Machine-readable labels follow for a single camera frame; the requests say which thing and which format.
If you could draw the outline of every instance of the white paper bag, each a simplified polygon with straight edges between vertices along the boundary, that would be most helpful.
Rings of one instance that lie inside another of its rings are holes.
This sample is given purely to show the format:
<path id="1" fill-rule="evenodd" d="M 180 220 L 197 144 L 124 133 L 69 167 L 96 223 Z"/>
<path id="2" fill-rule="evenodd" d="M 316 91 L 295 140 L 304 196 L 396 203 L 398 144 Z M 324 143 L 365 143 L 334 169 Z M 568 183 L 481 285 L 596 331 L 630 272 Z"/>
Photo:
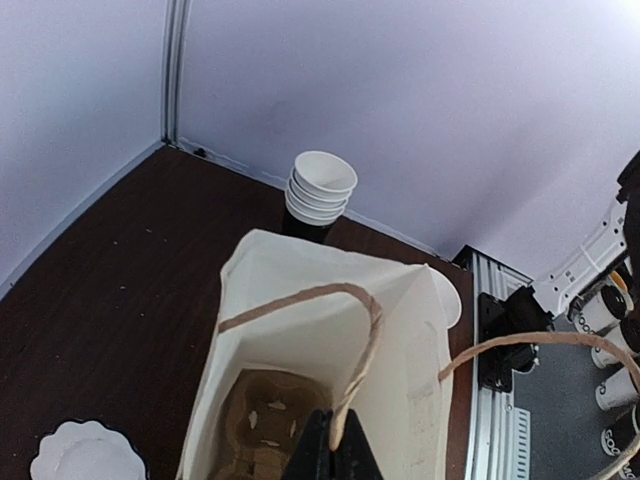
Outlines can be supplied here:
<path id="1" fill-rule="evenodd" d="M 380 347 L 352 408 L 386 480 L 444 479 L 452 394 L 446 319 L 427 265 L 404 265 L 263 231 L 246 235 L 223 267 L 218 325 L 302 289 L 348 282 L 382 305 Z M 206 480 L 216 459 L 219 412 L 244 368 L 312 378 L 340 400 L 369 336 L 366 310 L 334 294 L 219 333 L 185 439 L 178 478 Z"/>

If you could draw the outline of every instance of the scalloped white dish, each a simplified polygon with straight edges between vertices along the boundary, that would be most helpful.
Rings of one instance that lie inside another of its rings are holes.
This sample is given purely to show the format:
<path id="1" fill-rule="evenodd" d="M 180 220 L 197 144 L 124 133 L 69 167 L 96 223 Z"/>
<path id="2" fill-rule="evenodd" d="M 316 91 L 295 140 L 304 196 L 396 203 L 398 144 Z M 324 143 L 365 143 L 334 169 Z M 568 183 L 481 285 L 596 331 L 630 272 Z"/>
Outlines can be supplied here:
<path id="1" fill-rule="evenodd" d="M 40 442 L 33 480 L 145 480 L 142 459 L 121 433 L 101 423 L 66 422 Z"/>

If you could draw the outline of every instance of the wooden tabletop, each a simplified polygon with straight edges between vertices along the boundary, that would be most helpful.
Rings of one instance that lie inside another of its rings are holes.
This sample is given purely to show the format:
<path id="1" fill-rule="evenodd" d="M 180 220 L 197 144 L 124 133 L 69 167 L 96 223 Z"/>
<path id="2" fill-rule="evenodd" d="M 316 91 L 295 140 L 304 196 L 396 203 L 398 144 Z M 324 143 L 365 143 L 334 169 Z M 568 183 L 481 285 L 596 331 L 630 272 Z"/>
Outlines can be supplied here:
<path id="1" fill-rule="evenodd" d="M 43 435 L 96 419 L 130 439 L 152 480 L 174 480 L 220 268 L 251 229 L 278 231 L 282 211 L 281 192 L 169 148 L 96 202 L 0 303 L 0 478 L 29 479 Z M 442 271 L 463 302 L 452 356 L 471 344 L 468 272 L 346 219 L 327 243 Z M 470 392 L 467 366 L 454 381 L 450 480 L 464 478 Z"/>

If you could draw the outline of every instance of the twisted paper handle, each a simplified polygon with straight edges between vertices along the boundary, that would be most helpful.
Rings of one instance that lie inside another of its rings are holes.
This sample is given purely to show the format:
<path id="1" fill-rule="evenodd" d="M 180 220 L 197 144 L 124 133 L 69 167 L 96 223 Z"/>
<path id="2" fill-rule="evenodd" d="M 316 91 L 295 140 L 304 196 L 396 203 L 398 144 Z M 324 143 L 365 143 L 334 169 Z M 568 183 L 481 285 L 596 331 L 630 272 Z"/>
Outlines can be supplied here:
<path id="1" fill-rule="evenodd" d="M 308 288 L 293 295 L 289 295 L 288 297 L 273 300 L 272 302 L 247 310 L 246 312 L 225 320 L 218 325 L 219 334 L 222 335 L 224 332 L 229 331 L 232 328 L 239 327 L 240 325 L 244 325 L 245 323 L 264 317 L 276 310 L 280 310 L 297 303 L 306 302 L 314 298 L 323 297 L 325 295 L 332 295 L 334 293 L 348 293 L 358 299 L 369 314 L 371 327 L 369 330 L 369 340 L 367 341 L 364 351 L 360 355 L 356 368 L 351 374 L 349 384 L 347 385 L 342 399 L 333 409 L 333 419 L 331 421 L 331 430 L 329 433 L 329 448 L 332 452 L 335 452 L 340 446 L 342 436 L 344 435 L 344 426 L 347 421 L 347 414 L 349 413 L 349 406 L 358 393 L 362 382 L 366 378 L 367 372 L 371 367 L 373 357 L 380 345 L 380 334 L 382 333 L 382 307 L 376 299 L 373 298 L 364 288 L 352 283 L 331 283 L 321 287 Z"/>
<path id="2" fill-rule="evenodd" d="M 589 335 L 585 333 L 551 333 L 551 332 L 529 332 L 516 333 L 506 337 L 498 337 L 488 340 L 479 345 L 468 348 L 458 355 L 444 370 L 438 375 L 440 381 L 447 378 L 453 371 L 463 363 L 468 362 L 473 357 L 480 355 L 494 347 L 505 345 L 515 345 L 518 343 L 542 343 L 545 345 L 565 344 L 565 345 L 586 345 L 589 347 L 601 348 L 614 355 L 622 364 L 629 369 L 631 378 L 635 385 L 640 385 L 640 367 L 633 360 L 633 357 L 624 350 L 611 343 L 609 340 L 597 335 Z M 608 480 L 629 463 L 629 461 L 640 451 L 640 434 L 636 434 L 631 444 L 620 453 L 620 456 L 589 480 Z"/>

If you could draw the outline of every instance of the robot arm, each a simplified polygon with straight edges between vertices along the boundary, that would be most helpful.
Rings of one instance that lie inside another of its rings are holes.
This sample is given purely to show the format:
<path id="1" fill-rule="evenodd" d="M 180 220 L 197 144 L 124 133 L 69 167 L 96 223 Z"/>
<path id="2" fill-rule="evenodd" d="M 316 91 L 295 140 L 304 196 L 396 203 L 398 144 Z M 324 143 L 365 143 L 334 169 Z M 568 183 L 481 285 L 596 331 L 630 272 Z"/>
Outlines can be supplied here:
<path id="1" fill-rule="evenodd" d="M 580 292 L 625 255 L 627 244 L 622 233 L 625 209 L 626 202 L 614 200 L 598 227 L 560 268 L 531 284 L 533 297 L 551 318 L 565 313 Z"/>

